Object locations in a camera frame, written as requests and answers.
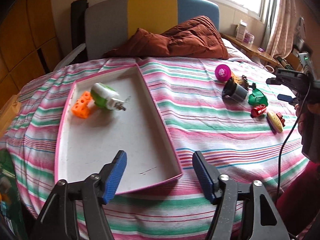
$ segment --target orange cube with holes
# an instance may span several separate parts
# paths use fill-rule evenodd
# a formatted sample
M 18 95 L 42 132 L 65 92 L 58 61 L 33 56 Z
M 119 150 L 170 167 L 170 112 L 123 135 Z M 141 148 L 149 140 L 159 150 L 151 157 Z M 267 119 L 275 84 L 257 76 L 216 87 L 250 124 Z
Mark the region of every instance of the orange cube with holes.
M 88 118 L 90 109 L 88 103 L 92 99 L 90 92 L 85 91 L 81 97 L 76 101 L 75 105 L 71 108 L 72 113 L 80 118 Z
M 86 100 L 88 103 L 90 102 L 90 100 L 92 99 L 90 92 L 89 91 L 85 91 L 80 98 L 83 98 L 84 100 Z
M 71 111 L 75 116 L 86 119 L 90 114 L 89 107 L 84 103 L 79 103 L 79 101 L 81 100 L 77 100 L 75 105 L 71 108 Z

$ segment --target wooden nightstand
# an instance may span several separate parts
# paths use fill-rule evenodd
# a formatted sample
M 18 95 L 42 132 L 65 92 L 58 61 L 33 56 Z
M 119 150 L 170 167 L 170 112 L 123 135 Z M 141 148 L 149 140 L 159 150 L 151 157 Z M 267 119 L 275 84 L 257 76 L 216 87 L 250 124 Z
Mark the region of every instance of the wooden nightstand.
M 231 43 L 245 50 L 248 58 L 252 58 L 253 56 L 256 56 L 261 60 L 265 60 L 266 62 L 270 63 L 273 66 L 283 68 L 283 66 L 279 64 L 279 62 L 275 60 L 273 57 L 271 57 L 268 53 L 259 51 L 257 46 L 253 44 L 237 41 L 236 37 L 232 37 L 231 35 L 227 35 L 223 33 L 220 33 L 220 35 L 222 38 L 230 41 Z

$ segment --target yellow headboard panel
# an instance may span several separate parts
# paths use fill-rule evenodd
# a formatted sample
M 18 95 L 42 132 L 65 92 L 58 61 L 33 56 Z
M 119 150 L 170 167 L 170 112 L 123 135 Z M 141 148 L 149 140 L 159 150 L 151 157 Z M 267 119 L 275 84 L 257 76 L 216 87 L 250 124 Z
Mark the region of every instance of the yellow headboard panel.
M 161 34 L 178 24 L 177 0 L 128 0 L 128 38 L 137 28 Z

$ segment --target striped bedsheet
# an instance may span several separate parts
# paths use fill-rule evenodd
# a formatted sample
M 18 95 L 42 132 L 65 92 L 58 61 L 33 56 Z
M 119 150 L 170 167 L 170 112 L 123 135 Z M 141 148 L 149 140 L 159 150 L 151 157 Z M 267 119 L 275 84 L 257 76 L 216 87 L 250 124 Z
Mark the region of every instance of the striped bedsheet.
M 192 168 L 192 154 L 202 151 L 209 163 L 239 182 L 263 181 L 270 194 L 276 190 L 278 154 L 296 120 L 292 106 L 279 102 L 284 86 L 265 83 L 273 75 L 251 61 L 196 58 L 112 58 L 71 65 L 27 84 L 21 91 L 20 114 L 0 140 L 16 169 L 20 197 L 37 216 L 53 187 L 54 154 L 65 101 L 74 80 L 92 73 L 137 63 L 168 127 L 183 176 L 175 182 L 135 194 L 116 196 L 104 207 L 115 239 L 203 239 L 215 207 L 203 196 Z M 224 84 L 215 67 L 227 63 L 233 73 L 255 82 L 269 101 L 268 109 L 281 112 L 284 132 L 274 134 L 265 118 L 252 119 L 247 102 L 222 100 Z M 297 130 L 282 156 L 281 190 L 305 168 Z M 79 227 L 87 238 L 81 203 Z M 242 203 L 236 208 L 234 230 L 239 228 Z

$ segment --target black cable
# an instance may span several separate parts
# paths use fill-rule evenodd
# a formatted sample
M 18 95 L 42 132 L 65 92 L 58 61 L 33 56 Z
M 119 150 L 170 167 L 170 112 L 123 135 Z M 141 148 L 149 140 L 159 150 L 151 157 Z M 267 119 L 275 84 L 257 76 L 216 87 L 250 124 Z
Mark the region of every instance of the black cable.
M 289 232 L 288 232 L 288 234 L 289 234 L 289 236 L 290 236 L 291 239 L 299 240 L 299 239 L 298 239 L 296 236 L 294 236 L 293 234 L 291 234 L 291 233 L 289 233 Z
M 283 151 L 283 148 L 287 142 L 287 140 L 289 139 L 290 135 L 292 134 L 294 128 L 296 127 L 299 119 L 300 119 L 300 116 L 302 114 L 302 109 L 303 109 L 303 106 L 304 106 L 304 102 L 306 101 L 306 98 L 309 94 L 309 91 L 310 91 L 310 87 L 311 87 L 311 82 L 309 83 L 309 88 L 308 88 L 308 92 L 305 96 L 305 98 L 303 99 L 303 102 L 302 102 L 302 105 L 301 105 L 301 110 L 300 110 L 300 114 L 298 115 L 297 117 L 297 120 L 296 122 L 294 123 L 293 127 L 291 128 L 291 131 L 289 132 L 287 138 L 284 140 L 282 146 L 281 146 L 281 149 L 280 149 L 280 153 L 279 153 L 279 158 L 278 158 L 278 186 L 277 186 L 277 195 L 276 195 L 276 200 L 275 200 L 275 206 L 277 206 L 277 201 L 278 201 L 278 198 L 279 198 L 279 191 L 280 191 L 280 182 L 281 182 L 281 155 L 282 155 L 282 151 Z

